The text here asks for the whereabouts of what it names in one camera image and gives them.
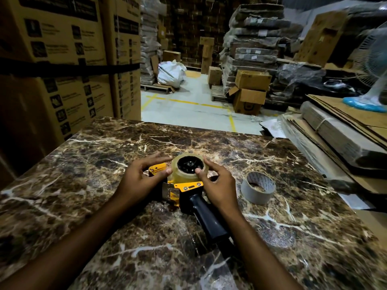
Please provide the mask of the person's left hand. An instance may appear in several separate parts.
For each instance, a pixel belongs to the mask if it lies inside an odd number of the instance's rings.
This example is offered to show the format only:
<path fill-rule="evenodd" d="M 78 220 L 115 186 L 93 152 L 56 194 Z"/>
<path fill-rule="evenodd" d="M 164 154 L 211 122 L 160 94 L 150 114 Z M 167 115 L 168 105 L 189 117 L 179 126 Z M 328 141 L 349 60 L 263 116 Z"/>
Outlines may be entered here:
<path fill-rule="evenodd" d="M 154 165 L 172 161 L 172 157 L 161 156 L 160 152 L 135 159 L 126 169 L 112 199 L 123 210 L 128 210 L 143 201 L 156 186 L 146 186 L 144 171 Z"/>

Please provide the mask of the clear packing tape roll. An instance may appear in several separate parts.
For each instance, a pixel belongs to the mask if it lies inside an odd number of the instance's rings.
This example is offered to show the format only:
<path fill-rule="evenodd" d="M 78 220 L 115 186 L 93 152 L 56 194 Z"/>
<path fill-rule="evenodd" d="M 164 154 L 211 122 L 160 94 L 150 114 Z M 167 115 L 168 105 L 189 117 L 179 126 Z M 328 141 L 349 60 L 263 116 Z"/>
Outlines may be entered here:
<path fill-rule="evenodd" d="M 195 170 L 201 169 L 208 173 L 209 167 L 204 163 L 204 157 L 194 153 L 183 153 L 176 156 L 170 165 L 172 174 L 168 176 L 168 180 L 173 184 L 199 182 Z"/>

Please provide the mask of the yellow black tape dispenser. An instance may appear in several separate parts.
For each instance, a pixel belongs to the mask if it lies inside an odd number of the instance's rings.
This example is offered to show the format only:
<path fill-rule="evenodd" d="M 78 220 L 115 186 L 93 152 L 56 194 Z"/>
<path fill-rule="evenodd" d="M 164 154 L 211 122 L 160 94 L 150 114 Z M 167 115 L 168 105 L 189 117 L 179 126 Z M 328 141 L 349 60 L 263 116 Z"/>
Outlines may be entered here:
<path fill-rule="evenodd" d="M 195 216 L 210 244 L 228 242 L 229 230 L 213 204 L 203 197 L 203 182 L 173 184 L 164 180 L 156 187 L 158 197 L 180 209 L 184 214 Z"/>

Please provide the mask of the empty grey tape core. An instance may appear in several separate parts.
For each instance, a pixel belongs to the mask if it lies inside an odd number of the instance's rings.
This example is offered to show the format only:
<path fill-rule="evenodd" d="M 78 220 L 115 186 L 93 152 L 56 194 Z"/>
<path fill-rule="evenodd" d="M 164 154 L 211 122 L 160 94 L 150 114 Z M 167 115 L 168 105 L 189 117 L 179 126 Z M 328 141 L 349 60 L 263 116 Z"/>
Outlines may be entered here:
<path fill-rule="evenodd" d="M 240 191 L 249 202 L 265 205 L 276 192 L 276 184 L 269 176 L 252 171 L 244 176 Z"/>

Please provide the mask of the grey plastic pallet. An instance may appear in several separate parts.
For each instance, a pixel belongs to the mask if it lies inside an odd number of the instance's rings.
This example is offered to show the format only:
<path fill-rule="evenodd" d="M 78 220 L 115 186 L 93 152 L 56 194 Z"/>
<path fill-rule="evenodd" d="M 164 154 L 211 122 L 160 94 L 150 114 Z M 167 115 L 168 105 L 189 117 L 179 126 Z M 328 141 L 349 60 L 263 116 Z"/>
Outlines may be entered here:
<path fill-rule="evenodd" d="M 228 102 L 222 85 L 210 85 L 211 101 L 212 102 Z"/>

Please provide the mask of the open brown cardboard box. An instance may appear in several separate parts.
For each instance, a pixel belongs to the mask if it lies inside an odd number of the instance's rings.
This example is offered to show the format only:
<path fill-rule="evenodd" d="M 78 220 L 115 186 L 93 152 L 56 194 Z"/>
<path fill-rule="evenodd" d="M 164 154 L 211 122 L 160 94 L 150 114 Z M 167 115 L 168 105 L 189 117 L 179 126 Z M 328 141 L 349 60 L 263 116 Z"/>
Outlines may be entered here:
<path fill-rule="evenodd" d="M 267 92 L 238 88 L 234 86 L 226 92 L 227 101 L 232 103 L 235 113 L 256 116 L 265 103 Z"/>

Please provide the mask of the wooden pallet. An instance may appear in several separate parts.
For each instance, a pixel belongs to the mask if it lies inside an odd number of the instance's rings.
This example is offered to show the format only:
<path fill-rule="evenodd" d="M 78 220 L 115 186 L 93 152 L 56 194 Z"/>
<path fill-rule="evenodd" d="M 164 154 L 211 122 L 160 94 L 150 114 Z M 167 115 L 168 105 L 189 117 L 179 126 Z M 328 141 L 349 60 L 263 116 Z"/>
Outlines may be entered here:
<path fill-rule="evenodd" d="M 163 93 L 163 94 L 170 94 L 170 93 L 175 93 L 176 89 L 173 88 L 172 86 L 167 86 L 167 85 L 161 85 L 161 84 L 153 84 L 153 85 L 145 85 L 141 84 L 140 86 L 142 91 L 146 92 L 155 92 L 155 93 Z"/>

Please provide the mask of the plain brown cardboard box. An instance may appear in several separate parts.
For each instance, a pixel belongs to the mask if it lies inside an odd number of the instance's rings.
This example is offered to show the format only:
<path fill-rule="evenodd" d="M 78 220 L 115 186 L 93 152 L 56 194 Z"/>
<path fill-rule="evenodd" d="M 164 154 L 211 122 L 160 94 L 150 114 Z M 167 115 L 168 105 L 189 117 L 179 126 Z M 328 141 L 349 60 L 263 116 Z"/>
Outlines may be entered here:
<path fill-rule="evenodd" d="M 208 84 L 211 86 L 220 86 L 222 85 L 221 79 L 222 69 L 219 67 L 210 66 L 207 77 Z"/>

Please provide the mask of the white plastic sack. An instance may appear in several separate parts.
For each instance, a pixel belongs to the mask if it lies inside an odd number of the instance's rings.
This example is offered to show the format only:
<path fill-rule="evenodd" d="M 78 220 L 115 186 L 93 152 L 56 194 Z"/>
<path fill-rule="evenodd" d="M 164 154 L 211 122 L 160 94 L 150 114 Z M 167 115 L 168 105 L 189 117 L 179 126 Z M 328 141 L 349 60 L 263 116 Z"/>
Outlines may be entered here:
<path fill-rule="evenodd" d="M 180 88 L 185 80 L 187 68 L 182 63 L 165 61 L 158 64 L 157 82 L 161 85 Z"/>

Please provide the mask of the tall stacked cardboard boxes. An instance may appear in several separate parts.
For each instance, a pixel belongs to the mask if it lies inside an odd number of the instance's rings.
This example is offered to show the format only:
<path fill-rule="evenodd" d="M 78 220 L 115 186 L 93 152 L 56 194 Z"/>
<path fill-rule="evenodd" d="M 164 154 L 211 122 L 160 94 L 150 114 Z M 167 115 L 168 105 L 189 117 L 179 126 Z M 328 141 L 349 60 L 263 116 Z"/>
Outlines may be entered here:
<path fill-rule="evenodd" d="M 201 74 L 208 74 L 209 68 L 212 65 L 212 54 L 214 48 L 214 38 L 200 37 L 200 45 L 203 46 L 202 50 L 202 63 Z"/>

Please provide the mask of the stack of wrapped flat bundles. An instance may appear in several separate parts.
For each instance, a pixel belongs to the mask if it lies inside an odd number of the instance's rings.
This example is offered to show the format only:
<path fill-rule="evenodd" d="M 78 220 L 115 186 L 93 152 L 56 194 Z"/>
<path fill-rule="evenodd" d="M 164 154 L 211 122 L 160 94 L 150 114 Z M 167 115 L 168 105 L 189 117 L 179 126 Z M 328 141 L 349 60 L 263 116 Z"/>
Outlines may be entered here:
<path fill-rule="evenodd" d="M 154 85 L 157 80 L 152 60 L 161 54 L 157 40 L 160 8 L 160 0 L 140 0 L 140 82 L 146 86 Z"/>

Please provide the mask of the tall printed cardboard box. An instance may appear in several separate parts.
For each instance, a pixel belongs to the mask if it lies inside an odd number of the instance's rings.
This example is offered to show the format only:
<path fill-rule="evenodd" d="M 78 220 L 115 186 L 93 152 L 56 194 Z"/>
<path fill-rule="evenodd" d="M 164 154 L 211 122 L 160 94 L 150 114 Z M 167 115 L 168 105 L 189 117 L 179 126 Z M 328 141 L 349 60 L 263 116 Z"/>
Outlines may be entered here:
<path fill-rule="evenodd" d="M 140 0 L 99 0 L 116 118 L 141 120 Z"/>

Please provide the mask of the large printed cardboard box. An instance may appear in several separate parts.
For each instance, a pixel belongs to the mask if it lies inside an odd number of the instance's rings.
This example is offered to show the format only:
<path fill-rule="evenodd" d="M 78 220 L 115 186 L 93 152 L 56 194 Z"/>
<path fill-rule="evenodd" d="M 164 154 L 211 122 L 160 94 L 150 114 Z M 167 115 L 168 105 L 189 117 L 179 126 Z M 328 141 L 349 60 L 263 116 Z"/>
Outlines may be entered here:
<path fill-rule="evenodd" d="M 0 0 L 0 147 L 21 175 L 113 117 L 98 0 Z"/>

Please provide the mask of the tied bundle of flat cardboard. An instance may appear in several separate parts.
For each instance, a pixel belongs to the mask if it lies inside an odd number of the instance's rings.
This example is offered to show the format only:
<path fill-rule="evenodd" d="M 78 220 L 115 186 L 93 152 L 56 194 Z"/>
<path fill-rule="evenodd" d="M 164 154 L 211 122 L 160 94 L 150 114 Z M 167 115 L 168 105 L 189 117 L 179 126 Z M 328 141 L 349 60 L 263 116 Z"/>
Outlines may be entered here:
<path fill-rule="evenodd" d="M 302 117 L 347 164 L 363 170 L 387 170 L 387 150 L 315 106 L 303 102 Z"/>

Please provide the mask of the white blue table fan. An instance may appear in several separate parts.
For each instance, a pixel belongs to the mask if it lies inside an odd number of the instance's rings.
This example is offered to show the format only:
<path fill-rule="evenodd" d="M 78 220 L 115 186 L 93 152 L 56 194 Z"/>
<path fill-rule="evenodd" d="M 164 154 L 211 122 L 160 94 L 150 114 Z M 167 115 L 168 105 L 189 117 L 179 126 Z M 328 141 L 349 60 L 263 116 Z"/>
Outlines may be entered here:
<path fill-rule="evenodd" d="M 387 92 L 387 22 L 367 31 L 353 61 L 357 78 L 368 92 L 355 97 L 345 97 L 342 102 L 359 110 L 387 113 L 387 104 L 380 97 Z"/>

